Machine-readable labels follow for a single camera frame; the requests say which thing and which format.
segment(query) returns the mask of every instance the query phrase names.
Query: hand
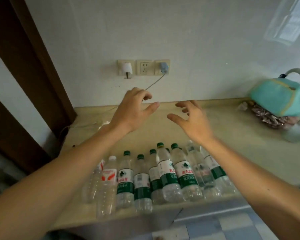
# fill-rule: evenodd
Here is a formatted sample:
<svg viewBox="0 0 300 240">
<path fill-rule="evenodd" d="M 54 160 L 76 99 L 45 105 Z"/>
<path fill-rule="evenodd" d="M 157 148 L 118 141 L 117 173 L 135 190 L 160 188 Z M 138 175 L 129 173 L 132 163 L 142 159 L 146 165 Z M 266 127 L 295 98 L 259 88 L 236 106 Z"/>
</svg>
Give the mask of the hand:
<svg viewBox="0 0 300 240">
<path fill-rule="evenodd" d="M 180 108 L 185 107 L 182 112 L 188 113 L 188 120 L 184 120 L 173 113 L 168 114 L 167 117 L 179 125 L 191 140 L 204 146 L 206 142 L 214 139 L 206 113 L 201 109 L 197 101 L 180 101 L 176 103 L 176 106 Z"/>
<path fill-rule="evenodd" d="M 127 91 L 117 111 L 113 115 L 109 124 L 110 127 L 120 128 L 126 134 L 139 128 L 160 106 L 159 102 L 155 102 L 150 104 L 145 110 L 141 110 L 142 100 L 151 98 L 151 93 L 137 87 Z"/>
</svg>

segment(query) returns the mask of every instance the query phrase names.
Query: plastic water bottle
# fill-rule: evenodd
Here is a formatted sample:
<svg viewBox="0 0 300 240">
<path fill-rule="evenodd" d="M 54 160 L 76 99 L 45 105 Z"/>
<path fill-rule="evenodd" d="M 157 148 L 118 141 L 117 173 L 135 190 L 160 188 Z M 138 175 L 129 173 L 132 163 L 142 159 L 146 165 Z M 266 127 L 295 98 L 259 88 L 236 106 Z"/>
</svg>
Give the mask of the plastic water bottle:
<svg viewBox="0 0 300 240">
<path fill-rule="evenodd" d="M 202 191 L 193 173 L 186 154 L 178 147 L 177 143 L 171 145 L 171 159 L 176 170 L 182 193 L 186 199 L 197 201 L 202 199 Z"/>
<path fill-rule="evenodd" d="M 204 156 L 204 161 L 208 165 L 216 181 L 216 188 L 221 192 L 221 194 L 237 193 L 237 188 L 216 160 L 203 147 L 200 147 L 200 152 Z"/>
<path fill-rule="evenodd" d="M 163 197 L 171 203 L 183 202 L 186 199 L 182 193 L 176 171 L 171 161 L 170 153 L 164 148 L 164 144 L 157 144 L 156 162 L 158 165 L 159 175 L 162 182 Z"/>
<path fill-rule="evenodd" d="M 87 180 L 81 191 L 81 199 L 83 203 L 92 203 L 95 200 L 96 192 L 99 191 L 102 170 L 105 161 L 102 159 L 98 166 L 93 170 L 89 180 Z"/>
<path fill-rule="evenodd" d="M 151 213 L 152 200 L 148 174 L 148 167 L 143 154 L 139 154 L 136 162 L 136 175 L 134 176 L 134 206 L 138 212 Z"/>
<path fill-rule="evenodd" d="M 187 144 L 188 161 L 193 167 L 198 184 L 203 191 L 204 198 L 220 197 L 221 192 L 215 187 L 216 182 L 209 166 L 204 161 L 203 155 L 195 149 L 195 145 L 190 140 Z"/>
<path fill-rule="evenodd" d="M 118 171 L 117 210 L 133 206 L 134 173 L 132 170 L 132 158 L 130 157 L 130 151 L 125 151 L 123 153 L 123 158 L 120 160 L 118 168 L 120 170 Z"/>
<path fill-rule="evenodd" d="M 148 160 L 151 199 L 153 204 L 161 205 L 166 203 L 166 200 L 164 199 L 164 195 L 162 193 L 162 181 L 159 176 L 158 166 L 156 162 L 156 153 L 156 149 L 151 149 Z"/>
<path fill-rule="evenodd" d="M 110 215 L 116 210 L 117 162 L 110 156 L 102 171 L 102 185 L 97 202 L 97 216 Z"/>
</svg>

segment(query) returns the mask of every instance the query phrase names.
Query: left hand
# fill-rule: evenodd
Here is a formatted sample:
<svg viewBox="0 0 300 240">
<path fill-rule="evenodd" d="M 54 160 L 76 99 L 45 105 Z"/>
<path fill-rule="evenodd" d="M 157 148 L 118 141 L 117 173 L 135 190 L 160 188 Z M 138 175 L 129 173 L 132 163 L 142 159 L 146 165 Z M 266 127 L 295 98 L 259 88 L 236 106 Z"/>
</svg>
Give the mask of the left hand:
<svg viewBox="0 0 300 240">
<path fill-rule="evenodd" d="M 138 129 L 143 122 L 159 108 L 160 103 L 154 102 L 145 110 L 141 110 L 142 100 L 151 99 L 150 92 L 134 87 L 127 91 L 122 102 L 113 115 L 109 124 L 111 128 L 119 128 L 124 133 Z"/>
</svg>

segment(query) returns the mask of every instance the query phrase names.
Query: green and white label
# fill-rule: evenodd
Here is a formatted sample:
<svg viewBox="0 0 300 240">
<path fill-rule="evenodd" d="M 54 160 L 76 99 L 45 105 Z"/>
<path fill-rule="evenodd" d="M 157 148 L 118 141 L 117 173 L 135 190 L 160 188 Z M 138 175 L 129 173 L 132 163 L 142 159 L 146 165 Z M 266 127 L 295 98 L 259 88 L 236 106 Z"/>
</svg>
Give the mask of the green and white label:
<svg viewBox="0 0 300 240">
<path fill-rule="evenodd" d="M 200 172 L 202 181 L 207 184 L 213 181 L 213 177 L 209 168 L 203 163 L 198 164 L 198 170 Z"/>
<path fill-rule="evenodd" d="M 149 176 L 150 176 L 151 192 L 162 189 L 162 182 L 161 182 L 161 178 L 157 166 L 149 169 Z"/>
<path fill-rule="evenodd" d="M 176 169 L 176 175 L 178 176 L 181 188 L 198 184 L 188 161 L 180 161 L 174 166 L 174 168 Z"/>
<path fill-rule="evenodd" d="M 134 200 L 149 198 L 151 199 L 151 190 L 149 182 L 149 174 L 138 173 L 134 176 Z"/>
<path fill-rule="evenodd" d="M 119 170 L 117 194 L 133 193 L 133 187 L 133 170 L 129 168 Z"/>
<path fill-rule="evenodd" d="M 164 160 L 158 163 L 158 171 L 161 178 L 162 186 L 168 184 L 178 184 L 178 177 L 171 160 Z"/>
<path fill-rule="evenodd" d="M 211 170 L 214 179 L 227 176 L 223 168 L 220 167 L 220 165 L 216 162 L 216 160 L 214 160 L 214 158 L 211 155 L 207 156 L 204 160 L 207 163 L 209 169 Z"/>
</svg>

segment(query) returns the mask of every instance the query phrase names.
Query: right hand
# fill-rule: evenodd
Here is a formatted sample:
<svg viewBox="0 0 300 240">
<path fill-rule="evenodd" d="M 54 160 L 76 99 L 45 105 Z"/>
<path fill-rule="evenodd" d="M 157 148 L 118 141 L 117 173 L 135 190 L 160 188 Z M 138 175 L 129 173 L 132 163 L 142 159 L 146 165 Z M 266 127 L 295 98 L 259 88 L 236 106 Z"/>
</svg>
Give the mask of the right hand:
<svg viewBox="0 0 300 240">
<path fill-rule="evenodd" d="M 188 113 L 188 120 L 184 120 L 173 113 L 168 114 L 167 117 L 179 125 L 191 140 L 204 146 L 205 143 L 214 139 L 206 113 L 201 109 L 197 101 L 180 101 L 176 103 L 176 106 L 184 108 L 182 112 Z"/>
</svg>

